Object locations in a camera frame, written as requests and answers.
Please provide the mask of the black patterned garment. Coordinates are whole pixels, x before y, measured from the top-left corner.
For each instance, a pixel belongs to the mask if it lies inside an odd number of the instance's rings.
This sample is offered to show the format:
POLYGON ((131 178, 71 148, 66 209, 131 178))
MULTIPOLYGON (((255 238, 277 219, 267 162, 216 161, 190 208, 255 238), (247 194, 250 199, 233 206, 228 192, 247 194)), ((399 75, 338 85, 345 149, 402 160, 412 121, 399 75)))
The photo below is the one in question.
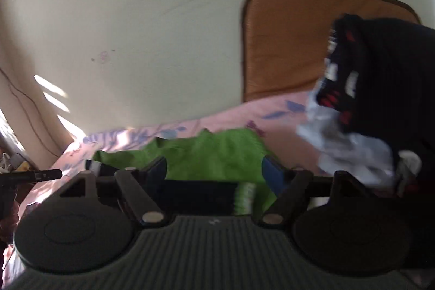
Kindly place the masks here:
POLYGON ((333 24, 316 102, 339 112, 344 132, 384 141, 397 159, 422 161, 434 179, 434 30, 398 18, 346 14, 333 24))

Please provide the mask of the green knitted sweater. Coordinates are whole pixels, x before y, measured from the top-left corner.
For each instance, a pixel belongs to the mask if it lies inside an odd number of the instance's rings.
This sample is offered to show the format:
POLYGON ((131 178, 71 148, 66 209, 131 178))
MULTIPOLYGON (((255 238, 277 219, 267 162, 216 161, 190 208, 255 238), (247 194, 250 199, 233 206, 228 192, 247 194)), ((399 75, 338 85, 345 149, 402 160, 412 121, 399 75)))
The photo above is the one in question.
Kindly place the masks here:
POLYGON ((262 160, 270 155, 256 132, 239 128, 195 137, 153 138, 141 149, 119 152, 98 150, 92 160, 117 169, 144 168, 165 157, 168 180, 248 183, 255 188, 254 215, 260 216, 276 200, 262 176, 262 160))

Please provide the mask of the white crumpled garment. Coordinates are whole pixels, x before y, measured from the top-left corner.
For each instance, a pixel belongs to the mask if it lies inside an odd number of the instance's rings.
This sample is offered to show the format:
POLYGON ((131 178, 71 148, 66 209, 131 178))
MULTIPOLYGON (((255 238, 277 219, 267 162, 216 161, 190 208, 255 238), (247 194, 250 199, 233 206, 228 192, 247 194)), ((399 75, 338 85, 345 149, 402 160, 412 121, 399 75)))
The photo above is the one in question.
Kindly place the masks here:
POLYGON ((348 171, 361 183, 375 188, 391 189, 395 183, 416 177, 421 168, 420 157, 412 151, 398 153, 398 167, 385 142, 357 133, 344 133, 338 125, 338 111, 316 103, 315 96, 328 79, 338 80, 338 65, 326 61, 324 77, 316 83, 307 99, 307 121, 296 128, 296 134, 320 152, 318 167, 329 175, 348 171))

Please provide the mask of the pink floral bed sheet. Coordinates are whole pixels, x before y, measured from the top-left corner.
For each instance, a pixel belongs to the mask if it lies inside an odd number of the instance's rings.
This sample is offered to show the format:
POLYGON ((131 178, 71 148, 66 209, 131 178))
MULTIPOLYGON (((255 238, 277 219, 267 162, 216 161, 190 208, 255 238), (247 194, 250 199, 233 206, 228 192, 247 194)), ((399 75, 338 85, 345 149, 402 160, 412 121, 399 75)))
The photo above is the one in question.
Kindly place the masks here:
MULTIPOLYGON (((97 151, 143 148, 154 138, 190 138, 201 132, 249 128, 286 166, 296 154, 296 126, 304 120, 305 92, 242 104, 202 119, 140 129, 111 130, 72 143, 55 163, 68 182, 97 151)), ((83 275, 52 275, 24 266, 14 255, 4 271, 6 289, 414 289, 401 272, 377 277, 332 275, 304 260, 285 237, 249 218, 183 216, 163 230, 148 231, 119 261, 83 275)))

